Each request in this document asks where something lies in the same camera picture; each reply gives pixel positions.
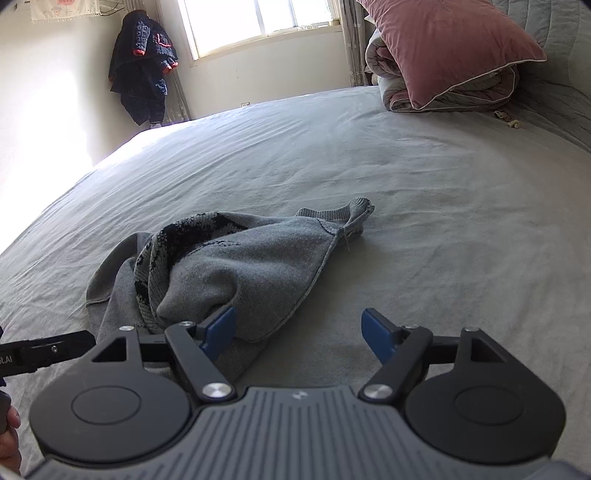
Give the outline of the person left hand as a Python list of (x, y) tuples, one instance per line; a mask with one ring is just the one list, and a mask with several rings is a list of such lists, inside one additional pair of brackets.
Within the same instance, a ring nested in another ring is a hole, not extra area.
[(7, 429), (0, 436), (1, 465), (19, 475), (22, 456), (19, 450), (18, 429), (21, 418), (15, 407), (11, 406), (6, 415)]

